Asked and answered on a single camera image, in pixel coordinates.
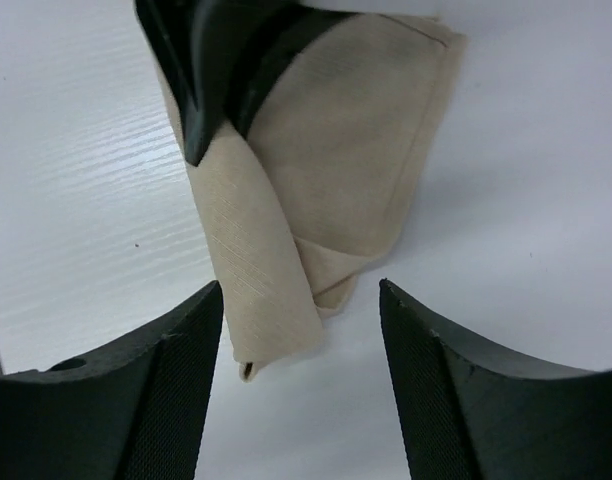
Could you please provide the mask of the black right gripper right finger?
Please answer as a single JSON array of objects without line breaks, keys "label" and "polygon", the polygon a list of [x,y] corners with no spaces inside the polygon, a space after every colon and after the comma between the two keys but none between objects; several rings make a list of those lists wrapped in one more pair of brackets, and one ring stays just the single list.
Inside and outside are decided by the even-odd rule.
[{"label": "black right gripper right finger", "polygon": [[612,370],[502,346],[386,279],[379,309],[413,478],[612,480]]}]

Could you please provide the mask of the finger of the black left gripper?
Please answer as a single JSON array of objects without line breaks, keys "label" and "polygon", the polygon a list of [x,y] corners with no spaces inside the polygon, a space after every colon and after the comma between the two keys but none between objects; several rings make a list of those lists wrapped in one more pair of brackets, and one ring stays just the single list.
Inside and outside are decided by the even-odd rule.
[{"label": "finger of the black left gripper", "polygon": [[246,137],[263,103],[296,57],[338,24],[349,11],[296,1],[227,1],[227,21],[244,29],[227,81],[224,114]]},{"label": "finger of the black left gripper", "polygon": [[134,5],[179,111],[185,161],[198,164],[224,117],[224,89],[200,71],[204,36],[222,3],[136,0]]}]

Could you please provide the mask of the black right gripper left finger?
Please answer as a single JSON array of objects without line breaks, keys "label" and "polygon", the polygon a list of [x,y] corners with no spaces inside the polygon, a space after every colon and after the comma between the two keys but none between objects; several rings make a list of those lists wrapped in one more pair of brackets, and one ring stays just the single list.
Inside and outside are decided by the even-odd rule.
[{"label": "black right gripper left finger", "polygon": [[222,330],[210,282],[46,371],[0,376],[0,479],[191,479]]}]

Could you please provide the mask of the beige cloth napkin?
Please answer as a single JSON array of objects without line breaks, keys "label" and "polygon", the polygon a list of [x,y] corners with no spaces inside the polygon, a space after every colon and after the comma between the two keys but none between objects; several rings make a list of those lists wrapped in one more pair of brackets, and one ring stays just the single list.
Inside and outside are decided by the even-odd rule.
[{"label": "beige cloth napkin", "polygon": [[396,243],[466,43],[432,17],[343,18],[187,167],[243,380],[318,347]]}]

